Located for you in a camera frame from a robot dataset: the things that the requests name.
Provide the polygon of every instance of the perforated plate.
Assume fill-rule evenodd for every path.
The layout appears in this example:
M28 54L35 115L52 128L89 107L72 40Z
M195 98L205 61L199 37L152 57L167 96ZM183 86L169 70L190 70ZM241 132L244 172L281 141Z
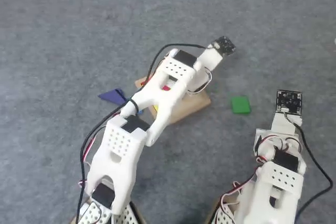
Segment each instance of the perforated plate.
M99 204L92 202L89 205L89 207L85 205L83 205L82 208L83 207L87 208L87 210L81 217L79 224L108 223L108 220L110 219L111 215L107 213L108 209L104 209L104 206L99 206ZM124 212L118 217L118 219L115 222L116 224L138 224L136 216L129 204L126 206Z
M108 146L110 150L119 156L126 156L131 143L131 136L124 130L112 128L109 135Z
M215 215L215 218L212 220L211 224L234 224L234 222L232 221L233 215L231 213L231 210L227 207L224 206L224 211L225 213L222 211L221 208L219 208L218 210L218 214Z
M267 162L261 169L263 169L264 172L261 173L260 180L273 184L300 198L303 185L302 175L273 162Z
M122 215L117 219L116 224L138 224L136 216L129 204L126 206Z
M195 70L174 58L168 57L167 60L163 61L163 66L161 69L176 79L186 79L189 80L195 73Z
M107 213L103 206L98 206L98 204L92 202L80 219L79 224L106 223L110 216L111 214Z

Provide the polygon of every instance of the white wire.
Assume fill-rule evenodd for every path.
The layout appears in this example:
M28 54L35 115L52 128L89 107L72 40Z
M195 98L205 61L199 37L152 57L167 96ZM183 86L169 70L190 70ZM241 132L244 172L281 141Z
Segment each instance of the white wire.
M198 93L201 93L203 90L205 90L205 88L209 85L209 83L212 81L212 73L211 73L211 71L208 69L208 68L206 68L206 67L204 67L204 69L205 69L205 72L208 74L208 76L209 76L209 79L208 79L208 82L200 89L200 90L198 90L197 92L193 92L193 91L189 91L188 90L188 94L198 94Z

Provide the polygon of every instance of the black cable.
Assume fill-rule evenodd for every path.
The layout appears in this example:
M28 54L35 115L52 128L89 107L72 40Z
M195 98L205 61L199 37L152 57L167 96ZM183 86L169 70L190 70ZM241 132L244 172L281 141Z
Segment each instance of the black cable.
M306 208L307 208L307 207L308 207L308 206L309 206L315 199L317 199L317 198L320 197L321 195L323 195L323 194L329 192L329 191L332 189L332 187L333 187L333 181L332 181L332 179L329 177L329 175L324 171L324 169L321 167L321 165L317 162L316 158L314 157L313 153L311 152L311 150L310 150L310 148L309 148L309 146L308 146L308 144L307 144L307 141L306 141L306 138L305 138L305 134L304 134L302 128L301 128L298 124L296 124L295 122L292 122L291 120L289 120L288 117L287 117L287 114L285 114L285 118L288 120L288 122L292 123L292 124L295 126L295 128L297 128L297 129L299 130L299 132L300 132L300 134L301 134L302 142L303 142L303 144L305 145L305 148L306 148L306 150L307 150L307 152L308 152L310 158L313 160L314 164L317 166L317 168L321 171L321 173L325 176L325 178L326 178L326 179L328 180L328 182L329 182L329 186L328 186L326 189L324 189L324 190L318 192L317 194L315 194L313 197L311 197L309 200L307 200L306 203L304 203L303 206L299 209L299 211L297 212L297 214L296 214L296 216L295 216L295 223L297 223L297 221L298 221L300 215L302 214L302 212L303 212L303 211L304 211L304 210L305 210L305 209L306 209Z
M115 113L117 113L122 107L124 107L126 105L127 101L125 103L123 103L122 105L120 105L119 107L117 107L115 110L113 110L112 112L110 112L107 116L105 116L102 120L100 120L99 123L97 123L93 129L90 131L90 133L86 136L86 138L84 139L84 142L82 144L82 147L80 148L80 167L81 167L81 171L82 171L82 188L80 190L80 195L79 195L79 200L78 200L78 206L77 206L77 215L76 215L76 224L78 224L79 221L79 213L80 213L80 206L82 204L82 200L83 200L83 195L84 195L84 188L85 188L85 168L84 168L84 160L83 160L83 152L85 149L86 144L88 143L91 135L93 133L95 133L95 131L111 116L113 116Z
M137 103L134 102L132 98L127 99L127 101L133 103L133 105L134 105L134 107L135 107L135 110L136 110L135 114L137 115L137 114L139 113L139 106L137 105Z
M170 46L184 46L184 47L196 47L196 48L203 48L205 49L204 46L201 46L201 45L197 45L197 44L183 44L183 43L173 43L173 44L167 44L165 46L163 46L159 52L157 52L157 54L155 55L151 65L150 65L150 68L148 70L148 74L147 74L147 77L146 77L146 80L144 82L144 85L137 91L139 92L140 90L142 90L145 85L147 84L150 76L151 76L151 72L152 72L152 69L154 67L154 64L157 60L157 58L159 57L160 53L162 53L162 51L164 49L166 49L167 47L170 47ZM80 195L79 195L79 200L78 200L78 205L77 205L77 214L76 214L76 224L78 224L78 221L79 221L79 213L80 213L80 207L81 207L81 204L82 204L82 200L83 200L83 195L84 195L84 188L85 188L85 168L84 168L84 160L83 160L83 152L84 152L84 149L85 149L85 146L86 144L88 143L90 137L92 134L95 133L95 131L108 119L110 118L111 116L113 116L115 113L117 113L119 110L121 110L125 105L126 103L128 103L130 100L127 100L125 101L125 103L123 103L122 105L118 106L115 110L113 110L112 112L110 112L107 116L105 116L99 123L97 123L93 129L90 131L90 133L86 136L86 138L84 139L83 141L83 144L80 148L80 167L81 167L81 173L82 173L82 188L80 190ZM137 109L137 111L139 111L139 108L138 105L133 101L132 102L133 105L135 106L135 108Z

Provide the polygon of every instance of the gray carpet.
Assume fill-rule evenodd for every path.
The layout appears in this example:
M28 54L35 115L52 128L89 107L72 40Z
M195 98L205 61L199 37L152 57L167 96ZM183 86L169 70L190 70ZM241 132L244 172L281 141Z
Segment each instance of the gray carpet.
M303 92L307 140L336 179L336 0L0 0L0 223L68 223L83 138L115 108L97 95L131 95L164 44L221 35L237 52L214 73L212 105L140 158L132 198L148 223L202 223L251 174L255 129L270 128L277 89ZM231 111L241 94L250 115ZM304 156L301 204L327 185ZM334 223L335 212L332 191L300 223Z

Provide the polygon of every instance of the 3d printed arm segment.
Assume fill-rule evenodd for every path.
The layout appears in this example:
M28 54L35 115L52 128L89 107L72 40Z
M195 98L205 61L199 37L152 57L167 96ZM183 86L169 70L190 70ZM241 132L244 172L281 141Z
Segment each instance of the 3d printed arm segment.
M202 61L211 66L211 70L224 55L234 52L233 44L226 37L217 41L216 50L211 46L212 51L205 58L202 57ZM158 114L152 125L135 116L136 108L132 102L128 102L119 115L107 122L102 143L87 175L85 192L98 206L101 204L110 209L112 219L120 215L130 202L137 163L144 145L152 146L155 143L169 124L175 105L188 89L191 86L192 90L197 89L207 81L201 74L205 72L202 61L182 50L171 50L149 82L132 97L139 110L158 106ZM174 81L170 90L162 90L169 80Z

